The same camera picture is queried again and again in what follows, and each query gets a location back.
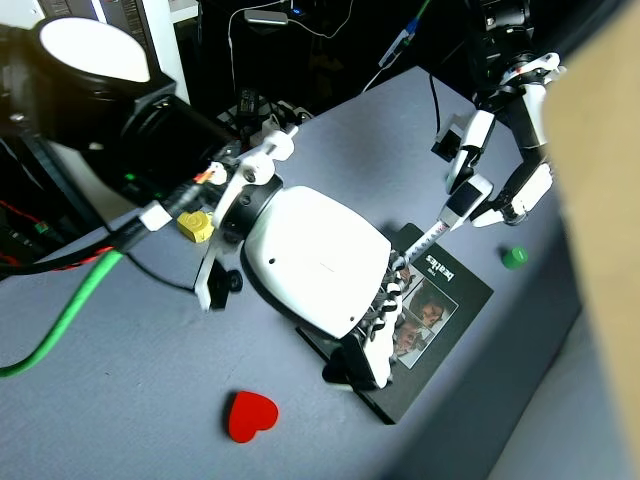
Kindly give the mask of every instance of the red heart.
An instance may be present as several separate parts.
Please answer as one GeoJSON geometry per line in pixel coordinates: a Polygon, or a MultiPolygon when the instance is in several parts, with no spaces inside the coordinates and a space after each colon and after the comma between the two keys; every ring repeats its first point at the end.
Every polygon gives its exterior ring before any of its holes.
{"type": "Polygon", "coordinates": [[[238,443],[247,443],[258,430],[269,430],[278,420],[278,407],[267,397],[253,392],[238,392],[229,415],[229,435],[238,443]]]}

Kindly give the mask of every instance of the table surface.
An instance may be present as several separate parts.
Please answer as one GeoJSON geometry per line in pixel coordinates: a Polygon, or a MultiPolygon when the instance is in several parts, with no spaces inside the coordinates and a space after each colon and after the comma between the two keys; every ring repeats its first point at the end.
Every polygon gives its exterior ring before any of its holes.
{"type": "MultiPolygon", "coordinates": [[[[440,82],[436,89],[443,120],[473,110],[440,82]]],[[[448,165],[430,152],[434,135],[427,74],[414,68],[302,126],[295,154],[278,171],[286,184],[315,188],[383,232],[407,222],[424,228],[446,200],[448,165]]],[[[497,125],[480,171],[501,186],[519,160],[510,132],[497,125]]],[[[465,225],[441,241],[495,293],[396,426],[383,425],[355,394],[328,387],[321,359],[248,282],[226,311],[203,313],[194,297],[156,284],[122,261],[40,365],[0,382],[0,478],[412,478],[410,469],[431,472],[429,478],[444,471],[457,471],[450,478],[479,478],[578,308],[558,211],[551,191],[517,228],[465,225]],[[527,248],[530,261],[513,272],[497,252],[515,245],[527,248]],[[554,271],[540,279],[552,251],[554,271]],[[539,294],[523,296],[534,287],[542,289],[539,294]],[[548,311],[531,328],[522,322],[530,321],[527,301],[534,298],[548,311]],[[512,329],[508,338],[505,328],[512,329]],[[494,348],[494,339],[511,347],[494,348]],[[493,363],[482,367],[487,355],[502,355],[490,361],[506,370],[493,363]],[[474,386],[464,399],[452,397],[473,382],[487,391],[474,386]],[[224,429],[223,411],[237,390],[267,395],[280,408],[277,426],[246,445],[232,442],[224,429]],[[487,397],[486,405],[475,407],[475,394],[503,390],[513,405],[491,411],[495,402],[487,397]],[[432,427],[434,415],[457,418],[443,405],[461,401],[467,405],[461,418],[482,417],[484,425],[469,423],[466,433],[467,427],[449,429],[446,422],[445,433],[432,427]],[[458,436],[445,438],[449,430],[458,436]],[[439,454],[430,458],[429,451],[439,454]],[[456,455],[458,461],[450,462],[456,455]],[[467,456],[474,458],[462,461],[467,456]]],[[[93,232],[80,243],[102,235],[93,232]]],[[[158,273],[188,284],[204,248],[167,227],[135,252],[158,273]]],[[[239,264],[237,258],[225,262],[239,264]]],[[[1,284],[0,364],[34,348],[86,272],[83,267],[1,284]]]]}

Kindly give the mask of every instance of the yellow object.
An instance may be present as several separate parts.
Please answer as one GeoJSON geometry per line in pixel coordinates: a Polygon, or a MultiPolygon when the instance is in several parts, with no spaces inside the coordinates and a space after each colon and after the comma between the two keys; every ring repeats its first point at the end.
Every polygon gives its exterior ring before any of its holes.
{"type": "Polygon", "coordinates": [[[213,233],[211,218],[204,212],[184,212],[178,217],[178,229],[189,240],[201,243],[209,240],[213,233]]]}

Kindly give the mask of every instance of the book cover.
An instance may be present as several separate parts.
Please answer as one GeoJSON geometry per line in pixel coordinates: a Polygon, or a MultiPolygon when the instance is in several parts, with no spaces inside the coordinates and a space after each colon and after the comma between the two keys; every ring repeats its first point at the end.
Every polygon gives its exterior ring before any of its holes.
{"type": "MultiPolygon", "coordinates": [[[[409,247],[422,231],[408,224],[393,239],[397,250],[409,247]]],[[[396,325],[393,384],[356,393],[389,424],[397,423],[420,394],[455,343],[489,300],[493,290],[464,265],[433,245],[401,272],[403,315],[396,325]]],[[[323,358],[338,346],[314,332],[298,332],[323,358]]]]}

